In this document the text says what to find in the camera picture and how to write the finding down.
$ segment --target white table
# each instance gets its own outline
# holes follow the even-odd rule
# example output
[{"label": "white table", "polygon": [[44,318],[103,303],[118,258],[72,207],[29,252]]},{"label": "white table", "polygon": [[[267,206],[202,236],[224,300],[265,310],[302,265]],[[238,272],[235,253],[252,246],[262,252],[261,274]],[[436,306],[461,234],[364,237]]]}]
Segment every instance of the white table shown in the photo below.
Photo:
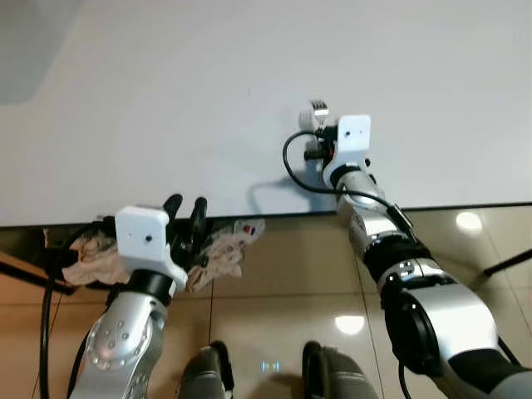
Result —
[{"label": "white table", "polygon": [[0,226],[174,192],[182,216],[330,210],[281,162],[315,98],[372,116],[403,207],[532,199],[529,1],[27,3],[0,5]]}]

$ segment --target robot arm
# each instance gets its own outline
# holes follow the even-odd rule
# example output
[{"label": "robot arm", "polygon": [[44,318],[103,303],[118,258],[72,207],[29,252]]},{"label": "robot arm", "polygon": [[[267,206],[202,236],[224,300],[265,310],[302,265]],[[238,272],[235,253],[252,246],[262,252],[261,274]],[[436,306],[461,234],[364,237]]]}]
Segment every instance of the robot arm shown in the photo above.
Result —
[{"label": "robot arm", "polygon": [[323,160],[353,250],[377,284],[397,359],[448,397],[532,397],[532,371],[502,357],[490,310],[438,266],[398,207],[349,194],[383,198],[367,170],[369,134],[369,116],[344,116],[316,131],[318,149],[305,158]]},{"label": "robot arm", "polygon": [[185,288],[183,268],[197,254],[205,229],[206,201],[199,198],[190,233],[173,230],[181,200],[174,195],[163,209],[126,207],[116,215],[118,250],[131,278],[89,332],[70,398],[146,399],[162,350],[166,307]]}]

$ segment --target black metal pole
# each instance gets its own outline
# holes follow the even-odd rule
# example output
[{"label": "black metal pole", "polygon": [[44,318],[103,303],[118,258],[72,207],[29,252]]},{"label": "black metal pole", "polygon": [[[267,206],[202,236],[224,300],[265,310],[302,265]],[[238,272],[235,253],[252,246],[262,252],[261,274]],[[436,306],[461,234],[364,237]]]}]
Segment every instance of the black metal pole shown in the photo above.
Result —
[{"label": "black metal pole", "polygon": [[502,349],[502,352],[504,352],[505,355],[508,357],[508,360],[510,360],[510,363],[515,364],[516,366],[521,365],[517,357],[515,357],[514,353],[510,350],[508,345],[506,345],[506,342],[504,342],[500,336],[499,336],[499,347]]},{"label": "black metal pole", "polygon": [[525,260],[532,259],[532,249],[529,249],[527,251],[524,251],[520,254],[515,255],[514,257],[505,260],[504,262],[501,262],[499,264],[496,264],[494,266],[491,266],[490,268],[487,268],[484,270],[484,275],[486,276],[492,276],[493,274],[504,270],[506,268],[510,268],[516,264],[520,264],[524,262]]},{"label": "black metal pole", "polygon": [[[0,262],[0,273],[6,274],[9,277],[17,278],[26,283],[37,285],[38,287],[45,287],[47,284],[46,278],[27,272],[26,270],[16,268],[11,264],[5,264],[4,262]],[[72,295],[76,291],[76,288],[55,283],[54,291],[64,293],[66,295]]]}]

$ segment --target beige floor tile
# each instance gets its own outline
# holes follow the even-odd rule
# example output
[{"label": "beige floor tile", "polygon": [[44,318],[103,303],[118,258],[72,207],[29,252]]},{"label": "beige floor tile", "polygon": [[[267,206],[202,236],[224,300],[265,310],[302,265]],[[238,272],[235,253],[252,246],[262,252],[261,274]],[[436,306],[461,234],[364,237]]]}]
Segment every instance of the beige floor tile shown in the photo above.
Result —
[{"label": "beige floor tile", "polygon": [[[165,329],[163,354],[150,379],[150,397],[172,399],[188,360],[209,340],[207,299],[173,302]],[[64,397],[79,343],[103,311],[99,304],[62,304],[50,348],[51,397]]]},{"label": "beige floor tile", "polygon": [[[532,206],[483,209],[481,217],[500,261],[532,248]],[[532,287],[532,260],[505,272],[512,287]]]},{"label": "beige floor tile", "polygon": [[[384,322],[384,312],[381,310],[381,300],[375,293],[367,293],[365,296],[369,324],[377,351],[377,363],[381,373],[384,397],[386,399],[402,399],[404,396],[397,376],[398,361],[392,352],[392,344]],[[412,397],[446,398],[428,377],[418,376],[409,370],[405,370],[405,379]]]},{"label": "beige floor tile", "polygon": [[435,256],[434,258],[448,274],[475,291],[479,289],[510,287],[508,277],[505,273],[494,274],[488,278],[473,264],[464,264],[452,259],[446,259],[442,256]]},{"label": "beige floor tile", "polygon": [[[38,305],[43,294],[44,288],[0,274],[0,305]],[[60,297],[61,294],[54,293],[52,303],[58,303]]]},{"label": "beige floor tile", "polygon": [[360,292],[347,231],[336,216],[272,219],[242,278],[215,281],[215,297]]},{"label": "beige floor tile", "polygon": [[[52,309],[52,317],[57,307]],[[2,397],[32,397],[39,368],[41,306],[0,306]]]},{"label": "beige floor tile", "polygon": [[367,266],[359,258],[356,260],[356,268],[360,276],[362,291],[364,293],[377,293],[377,283],[367,270]]},{"label": "beige floor tile", "polygon": [[[362,296],[358,294],[213,300],[213,339],[229,349],[240,399],[303,397],[301,356],[308,340],[350,355],[382,397]],[[353,316],[353,335],[335,318]]]},{"label": "beige floor tile", "polygon": [[514,288],[514,293],[532,334],[532,288]]},{"label": "beige floor tile", "polygon": [[[466,209],[480,216],[476,209]],[[456,226],[460,209],[409,212],[419,239],[436,257],[449,259],[459,264],[469,264],[479,272],[497,262],[497,253],[490,237],[483,228],[474,233],[465,233]]]}]

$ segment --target small fork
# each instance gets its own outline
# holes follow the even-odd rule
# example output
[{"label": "small fork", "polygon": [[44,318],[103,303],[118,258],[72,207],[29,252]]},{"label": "small fork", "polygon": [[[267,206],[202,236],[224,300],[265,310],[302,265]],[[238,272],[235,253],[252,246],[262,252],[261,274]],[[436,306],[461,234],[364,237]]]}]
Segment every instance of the small fork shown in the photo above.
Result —
[{"label": "small fork", "polygon": [[314,118],[316,119],[316,121],[318,121],[318,129],[321,130],[325,127],[325,121],[327,120],[327,116],[329,115],[329,109],[327,107],[327,104],[325,104],[324,101],[317,100],[310,101],[310,105],[313,106]]}]

